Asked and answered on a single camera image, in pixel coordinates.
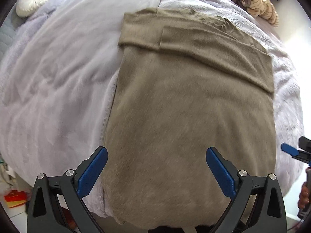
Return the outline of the person's right hand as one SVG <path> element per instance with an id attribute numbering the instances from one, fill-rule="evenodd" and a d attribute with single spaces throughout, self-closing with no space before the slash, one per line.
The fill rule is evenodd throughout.
<path id="1" fill-rule="evenodd" d="M 301 187 L 301 193 L 299 194 L 298 208 L 304 209 L 309 204 L 309 191 L 306 186 L 306 182 Z"/>

